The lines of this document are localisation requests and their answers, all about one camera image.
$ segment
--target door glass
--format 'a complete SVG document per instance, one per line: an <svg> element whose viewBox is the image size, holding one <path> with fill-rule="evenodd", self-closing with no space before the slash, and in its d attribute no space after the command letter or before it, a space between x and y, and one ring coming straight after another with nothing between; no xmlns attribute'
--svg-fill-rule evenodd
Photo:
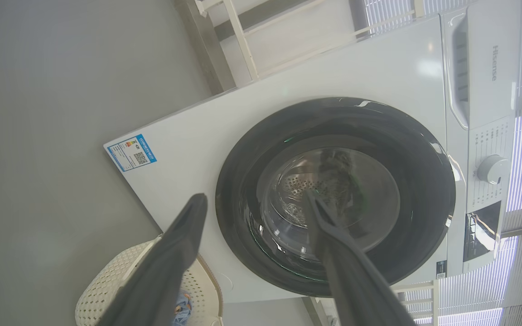
<svg viewBox="0 0 522 326"><path fill-rule="evenodd" d="M317 260L302 208L304 190L316 190L364 251L383 240L398 218L400 196L392 174L356 150L327 147L284 163L261 194L261 218L278 248Z"/></svg>

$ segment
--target laundry basket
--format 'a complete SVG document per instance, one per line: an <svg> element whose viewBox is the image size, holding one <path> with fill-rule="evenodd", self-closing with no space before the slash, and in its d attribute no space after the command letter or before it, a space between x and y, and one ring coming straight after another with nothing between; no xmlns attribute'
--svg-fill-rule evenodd
<svg viewBox="0 0 522 326"><path fill-rule="evenodd" d="M118 254L90 283L76 304L78 326L95 326L118 290L135 272L139 262L161 239L135 245ZM199 255L184 272L180 288L191 295L193 303L189 326L222 326L223 297L205 260Z"/></svg>

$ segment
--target white washing machine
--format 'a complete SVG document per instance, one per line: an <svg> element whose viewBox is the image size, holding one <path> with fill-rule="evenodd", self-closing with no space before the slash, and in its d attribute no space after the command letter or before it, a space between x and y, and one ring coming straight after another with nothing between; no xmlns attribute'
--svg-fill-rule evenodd
<svg viewBox="0 0 522 326"><path fill-rule="evenodd" d="M330 295L314 189L392 284L496 258L509 186L518 2L479 2L329 51L104 147L167 229L209 198L201 248L226 302Z"/></svg>

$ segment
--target digital display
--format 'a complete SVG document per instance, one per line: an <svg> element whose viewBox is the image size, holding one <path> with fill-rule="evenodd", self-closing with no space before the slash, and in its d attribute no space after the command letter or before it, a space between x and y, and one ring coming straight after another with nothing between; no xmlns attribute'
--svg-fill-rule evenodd
<svg viewBox="0 0 522 326"><path fill-rule="evenodd" d="M464 262L495 250L499 216L501 216L501 202L466 215Z"/></svg>

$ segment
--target gray floor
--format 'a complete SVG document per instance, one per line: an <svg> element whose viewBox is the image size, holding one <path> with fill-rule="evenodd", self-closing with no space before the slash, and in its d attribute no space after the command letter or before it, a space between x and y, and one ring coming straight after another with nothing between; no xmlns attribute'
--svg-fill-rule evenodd
<svg viewBox="0 0 522 326"><path fill-rule="evenodd" d="M225 326L313 326L302 299L227 303L223 310Z"/></svg>
<svg viewBox="0 0 522 326"><path fill-rule="evenodd" d="M102 144L208 96L170 0L0 0L0 326L73 326L159 233Z"/></svg>

